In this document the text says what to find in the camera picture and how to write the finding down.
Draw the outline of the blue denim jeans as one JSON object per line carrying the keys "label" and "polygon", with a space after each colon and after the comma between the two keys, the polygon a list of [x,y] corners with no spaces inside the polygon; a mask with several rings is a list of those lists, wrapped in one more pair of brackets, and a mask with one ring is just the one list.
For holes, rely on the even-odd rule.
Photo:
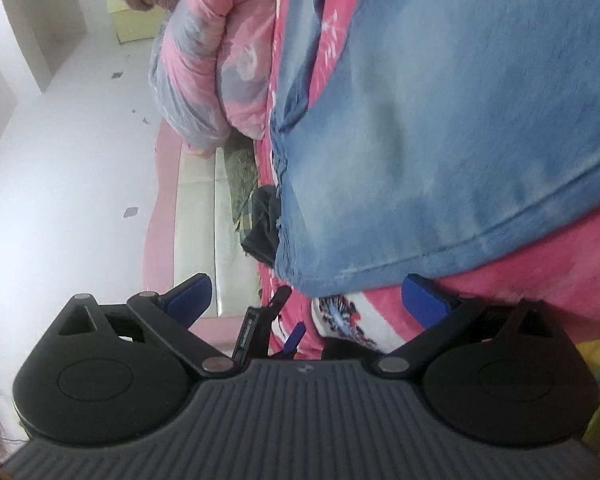
{"label": "blue denim jeans", "polygon": [[600,0],[289,0],[275,273],[310,297],[459,274],[600,206]]}

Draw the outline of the white pink headboard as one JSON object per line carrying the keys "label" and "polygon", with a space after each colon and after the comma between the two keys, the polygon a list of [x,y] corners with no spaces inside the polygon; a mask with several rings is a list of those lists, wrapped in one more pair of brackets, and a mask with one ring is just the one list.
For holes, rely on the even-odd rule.
{"label": "white pink headboard", "polygon": [[144,289],[167,292],[207,274],[211,304],[193,333],[229,354],[246,309],[260,304],[260,280],[256,260],[239,244],[223,153],[190,154],[164,122],[155,156],[158,194],[146,235]]}

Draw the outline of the black crumpled garment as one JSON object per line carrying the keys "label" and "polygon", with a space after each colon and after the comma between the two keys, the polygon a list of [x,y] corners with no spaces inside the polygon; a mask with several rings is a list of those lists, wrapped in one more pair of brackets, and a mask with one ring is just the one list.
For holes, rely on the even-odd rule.
{"label": "black crumpled garment", "polygon": [[274,185],[256,188],[253,195],[253,226],[245,236],[240,237],[240,244],[247,255],[255,258],[273,269],[279,243],[278,219],[280,217],[280,200]]}

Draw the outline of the pale yellow wardrobe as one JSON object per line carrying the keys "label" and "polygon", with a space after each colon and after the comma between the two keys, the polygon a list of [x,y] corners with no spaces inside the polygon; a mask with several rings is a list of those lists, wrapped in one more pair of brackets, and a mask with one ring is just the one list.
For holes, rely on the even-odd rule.
{"label": "pale yellow wardrobe", "polygon": [[120,44],[155,38],[166,17],[161,8],[137,11],[122,0],[106,0],[106,7]]}

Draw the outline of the green floral pillow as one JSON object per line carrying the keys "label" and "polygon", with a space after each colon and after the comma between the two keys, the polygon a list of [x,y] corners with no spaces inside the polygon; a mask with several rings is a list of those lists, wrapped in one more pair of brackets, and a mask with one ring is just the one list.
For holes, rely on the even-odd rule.
{"label": "green floral pillow", "polygon": [[233,129],[224,145],[223,159],[230,189],[230,208],[232,208],[233,221],[237,223],[249,196],[258,187],[258,168],[253,140]]}

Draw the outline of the pink grey folded duvet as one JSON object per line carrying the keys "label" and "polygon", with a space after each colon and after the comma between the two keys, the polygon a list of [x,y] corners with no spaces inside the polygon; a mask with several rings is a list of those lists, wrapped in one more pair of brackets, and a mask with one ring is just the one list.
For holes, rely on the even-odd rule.
{"label": "pink grey folded duvet", "polygon": [[233,131],[262,138],[276,0],[180,0],[154,42],[150,88],[160,114],[199,156]]}

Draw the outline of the plaid pillow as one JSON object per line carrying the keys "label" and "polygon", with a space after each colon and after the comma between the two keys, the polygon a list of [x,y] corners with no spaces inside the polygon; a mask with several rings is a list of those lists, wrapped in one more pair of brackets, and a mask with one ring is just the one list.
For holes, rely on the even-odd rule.
{"label": "plaid pillow", "polygon": [[240,208],[238,219],[235,222],[235,231],[245,236],[253,226],[253,195],[250,195]]}

